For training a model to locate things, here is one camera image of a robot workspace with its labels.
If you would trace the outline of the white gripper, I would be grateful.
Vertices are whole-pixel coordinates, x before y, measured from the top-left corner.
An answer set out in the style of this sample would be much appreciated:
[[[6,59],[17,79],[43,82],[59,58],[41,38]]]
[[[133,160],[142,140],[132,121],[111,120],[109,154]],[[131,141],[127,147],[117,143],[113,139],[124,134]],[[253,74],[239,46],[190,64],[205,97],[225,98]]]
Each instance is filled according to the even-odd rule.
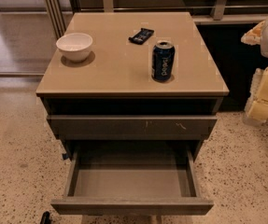
[[[241,37],[241,42],[251,46],[261,43],[262,30],[265,21],[261,21]],[[250,96],[244,111],[245,124],[263,124],[268,120],[268,67],[264,70],[257,68],[251,81]]]

